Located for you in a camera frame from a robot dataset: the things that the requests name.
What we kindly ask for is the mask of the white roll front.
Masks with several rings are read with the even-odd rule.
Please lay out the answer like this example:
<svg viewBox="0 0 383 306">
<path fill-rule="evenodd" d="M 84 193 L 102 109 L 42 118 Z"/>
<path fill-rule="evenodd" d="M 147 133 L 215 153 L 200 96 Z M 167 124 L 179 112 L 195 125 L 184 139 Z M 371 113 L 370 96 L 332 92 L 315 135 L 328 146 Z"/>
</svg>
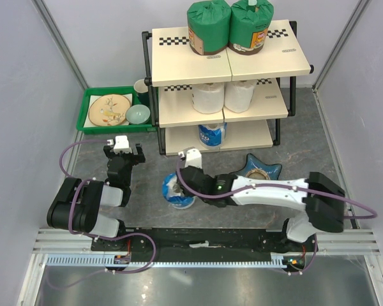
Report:
<svg viewBox="0 0 383 306">
<path fill-rule="evenodd" d="M 225 84 L 224 106 L 235 113 L 247 111 L 256 85 L 256 80 L 227 82 Z"/>
</svg>

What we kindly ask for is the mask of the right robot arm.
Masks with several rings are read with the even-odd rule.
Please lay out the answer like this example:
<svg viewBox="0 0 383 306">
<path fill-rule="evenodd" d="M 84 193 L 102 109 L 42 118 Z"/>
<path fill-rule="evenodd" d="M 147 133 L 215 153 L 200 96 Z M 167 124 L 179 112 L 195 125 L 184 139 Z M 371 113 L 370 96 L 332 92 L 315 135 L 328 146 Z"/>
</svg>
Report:
<svg viewBox="0 0 383 306">
<path fill-rule="evenodd" d="M 215 177 L 201 168 L 176 169 L 177 180 L 187 196 L 196 196 L 208 205 L 268 205 L 295 210 L 280 234 L 280 245 L 296 250 L 318 231 L 341 233 L 344 230 L 343 190 L 325 175 L 311 172 L 296 180 L 256 180 L 235 174 Z"/>
</svg>

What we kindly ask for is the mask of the white roll back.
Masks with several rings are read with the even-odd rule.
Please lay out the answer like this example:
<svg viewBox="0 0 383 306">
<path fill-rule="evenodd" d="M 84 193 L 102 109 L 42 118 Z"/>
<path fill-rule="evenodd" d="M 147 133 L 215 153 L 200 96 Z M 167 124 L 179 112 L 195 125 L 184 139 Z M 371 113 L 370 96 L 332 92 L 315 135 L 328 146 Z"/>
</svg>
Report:
<svg viewBox="0 0 383 306">
<path fill-rule="evenodd" d="M 224 83 L 192 85 L 192 103 L 196 111 L 203 114 L 217 113 L 224 106 Z"/>
</svg>

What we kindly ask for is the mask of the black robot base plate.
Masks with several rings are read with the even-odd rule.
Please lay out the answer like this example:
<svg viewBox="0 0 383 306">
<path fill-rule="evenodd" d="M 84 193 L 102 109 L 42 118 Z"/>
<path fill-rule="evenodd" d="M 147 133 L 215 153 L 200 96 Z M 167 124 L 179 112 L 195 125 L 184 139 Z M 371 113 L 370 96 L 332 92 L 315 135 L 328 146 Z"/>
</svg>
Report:
<svg viewBox="0 0 383 306">
<path fill-rule="evenodd" d="M 235 228 L 127 228 L 146 234 L 156 244 L 158 259 L 266 259 L 272 253 L 313 252 L 315 238 L 292 242 L 280 230 Z"/>
</svg>

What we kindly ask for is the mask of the green roll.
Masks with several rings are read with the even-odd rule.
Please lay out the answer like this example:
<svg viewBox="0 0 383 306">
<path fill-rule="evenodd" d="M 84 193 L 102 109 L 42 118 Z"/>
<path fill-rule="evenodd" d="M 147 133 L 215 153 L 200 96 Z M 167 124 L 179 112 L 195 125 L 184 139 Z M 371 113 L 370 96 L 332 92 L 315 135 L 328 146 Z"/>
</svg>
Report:
<svg viewBox="0 0 383 306">
<path fill-rule="evenodd" d="M 214 55 L 229 42 L 231 9 L 226 1 L 199 1 L 187 11 L 191 49 L 199 55 Z"/>
<path fill-rule="evenodd" d="M 253 55 L 264 46 L 274 6 L 267 0 L 237 1 L 231 6 L 228 47 L 242 55 Z"/>
</svg>

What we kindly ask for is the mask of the blue plastic roll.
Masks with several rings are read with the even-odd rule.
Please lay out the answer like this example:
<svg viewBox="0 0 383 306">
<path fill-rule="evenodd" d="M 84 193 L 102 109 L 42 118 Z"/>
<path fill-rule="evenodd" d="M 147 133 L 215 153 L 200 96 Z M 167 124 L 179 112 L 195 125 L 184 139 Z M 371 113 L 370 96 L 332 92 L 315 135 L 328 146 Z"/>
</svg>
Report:
<svg viewBox="0 0 383 306">
<path fill-rule="evenodd" d="M 172 207 L 179 210 L 190 208 L 195 202 L 195 197 L 189 197 L 183 194 L 175 173 L 171 173 L 165 177 L 161 191 L 163 197 Z"/>
<path fill-rule="evenodd" d="M 219 149 L 226 137 L 227 123 L 198 125 L 199 141 L 207 149 Z"/>
</svg>

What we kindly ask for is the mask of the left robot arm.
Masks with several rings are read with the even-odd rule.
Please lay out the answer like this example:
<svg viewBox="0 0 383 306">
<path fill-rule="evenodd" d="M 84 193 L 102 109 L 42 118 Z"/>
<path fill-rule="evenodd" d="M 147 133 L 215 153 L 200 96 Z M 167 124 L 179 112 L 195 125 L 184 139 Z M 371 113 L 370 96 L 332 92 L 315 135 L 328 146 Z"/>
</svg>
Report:
<svg viewBox="0 0 383 306">
<path fill-rule="evenodd" d="M 133 167 L 146 159 L 139 143 L 131 148 L 109 140 L 103 151 L 108 158 L 107 179 L 66 177 L 47 212 L 47 224 L 74 235 L 105 239 L 112 250 L 120 251 L 128 241 L 124 222 L 103 215 L 100 208 L 128 204 Z"/>
</svg>

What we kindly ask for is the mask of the white roll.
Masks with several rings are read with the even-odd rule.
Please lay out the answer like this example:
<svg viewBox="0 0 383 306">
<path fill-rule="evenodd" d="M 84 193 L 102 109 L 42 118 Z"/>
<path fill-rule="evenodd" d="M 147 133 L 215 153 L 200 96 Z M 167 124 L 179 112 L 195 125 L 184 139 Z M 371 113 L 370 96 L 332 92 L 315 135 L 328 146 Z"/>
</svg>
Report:
<svg viewBox="0 0 383 306">
<path fill-rule="evenodd" d="M 192 85 L 192 103 L 196 111 L 203 114 L 217 113 L 224 106 L 224 83 Z"/>
<path fill-rule="evenodd" d="M 256 85 L 256 80 L 227 82 L 225 84 L 224 106 L 235 113 L 247 111 Z"/>
</svg>

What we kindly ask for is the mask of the blue plastic roll front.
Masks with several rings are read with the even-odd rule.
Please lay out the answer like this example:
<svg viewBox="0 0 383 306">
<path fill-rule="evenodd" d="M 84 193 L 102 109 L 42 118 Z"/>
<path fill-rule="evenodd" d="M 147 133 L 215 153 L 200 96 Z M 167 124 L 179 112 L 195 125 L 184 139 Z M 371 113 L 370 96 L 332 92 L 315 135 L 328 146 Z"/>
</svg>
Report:
<svg viewBox="0 0 383 306">
<path fill-rule="evenodd" d="M 179 210 L 190 208 L 195 202 L 195 197 L 189 197 L 183 194 L 175 173 L 171 173 L 165 177 L 161 191 L 163 197 L 172 207 Z"/>
</svg>

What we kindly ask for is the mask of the blue plastic roll back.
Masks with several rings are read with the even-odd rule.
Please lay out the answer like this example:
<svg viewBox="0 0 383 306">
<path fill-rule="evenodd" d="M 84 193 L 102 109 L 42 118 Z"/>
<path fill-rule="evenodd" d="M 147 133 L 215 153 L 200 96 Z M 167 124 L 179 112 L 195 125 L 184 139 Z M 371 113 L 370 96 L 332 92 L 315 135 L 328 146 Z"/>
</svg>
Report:
<svg viewBox="0 0 383 306">
<path fill-rule="evenodd" d="M 227 123 L 198 125 L 199 141 L 207 149 L 219 149 L 226 137 Z"/>
</svg>

